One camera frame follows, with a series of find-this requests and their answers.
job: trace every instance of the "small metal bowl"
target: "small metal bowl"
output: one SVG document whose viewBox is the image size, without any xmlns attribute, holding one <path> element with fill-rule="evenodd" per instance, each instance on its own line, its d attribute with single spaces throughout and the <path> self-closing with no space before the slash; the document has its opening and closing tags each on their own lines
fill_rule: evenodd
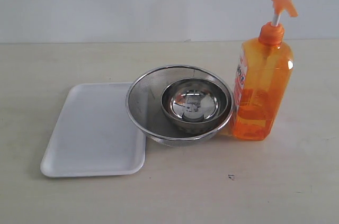
<svg viewBox="0 0 339 224">
<path fill-rule="evenodd" d="M 180 130 L 192 135 L 213 129 L 227 103 L 222 88 L 204 78 L 180 79 L 166 87 L 161 95 L 162 109 L 167 118 Z"/>
<path fill-rule="evenodd" d="M 164 89 L 183 78 L 209 80 L 226 94 L 225 112 L 215 126 L 205 133 L 192 135 L 178 129 L 162 110 Z M 167 146 L 188 146 L 212 138 L 228 123 L 234 110 L 234 98 L 227 84 L 213 73 L 193 66 L 169 65 L 152 69 L 132 83 L 126 96 L 126 110 L 131 121 L 154 141 Z"/>
</svg>

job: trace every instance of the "dish soap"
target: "dish soap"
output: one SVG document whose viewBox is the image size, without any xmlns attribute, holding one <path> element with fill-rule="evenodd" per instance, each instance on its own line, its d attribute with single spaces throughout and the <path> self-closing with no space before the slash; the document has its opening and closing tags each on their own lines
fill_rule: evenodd
<svg viewBox="0 0 339 224">
<path fill-rule="evenodd" d="M 263 140 L 271 132 L 293 70 L 293 53 L 283 42 L 280 14 L 298 13 L 292 0 L 272 0 L 274 17 L 262 26 L 258 38 L 242 44 L 235 79 L 235 119 L 232 134 L 245 140 Z"/>
</svg>

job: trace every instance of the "tabletop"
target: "tabletop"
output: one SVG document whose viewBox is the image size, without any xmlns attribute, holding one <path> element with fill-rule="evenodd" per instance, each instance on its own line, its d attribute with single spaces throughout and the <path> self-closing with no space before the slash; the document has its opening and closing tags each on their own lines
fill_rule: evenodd
<svg viewBox="0 0 339 224">
<path fill-rule="evenodd" d="M 44 177 L 68 91 L 195 65 L 233 85 L 241 42 L 0 45 L 0 223 L 338 223 L 339 40 L 287 41 L 294 69 L 264 141 L 147 140 L 126 176 Z"/>
</svg>

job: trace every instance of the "white foam tray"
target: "white foam tray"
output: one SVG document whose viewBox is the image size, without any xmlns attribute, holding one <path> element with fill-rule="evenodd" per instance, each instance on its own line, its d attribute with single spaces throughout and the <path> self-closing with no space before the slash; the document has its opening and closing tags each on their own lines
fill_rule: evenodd
<svg viewBox="0 0 339 224">
<path fill-rule="evenodd" d="M 141 169 L 146 137 L 126 113 L 130 85 L 81 84 L 70 90 L 41 162 L 43 174 L 127 175 Z"/>
</svg>

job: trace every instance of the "orange pump head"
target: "orange pump head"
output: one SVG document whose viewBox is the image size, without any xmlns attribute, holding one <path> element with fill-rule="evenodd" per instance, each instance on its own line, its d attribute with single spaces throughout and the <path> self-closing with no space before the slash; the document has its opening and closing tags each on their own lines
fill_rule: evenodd
<svg viewBox="0 0 339 224">
<path fill-rule="evenodd" d="M 280 14 L 283 10 L 287 10 L 290 16 L 298 16 L 292 0 L 272 0 L 274 8 L 274 16 L 271 22 L 261 27 L 259 42 L 267 46 L 277 46 L 282 42 L 284 37 L 284 27 L 279 23 Z"/>
</svg>

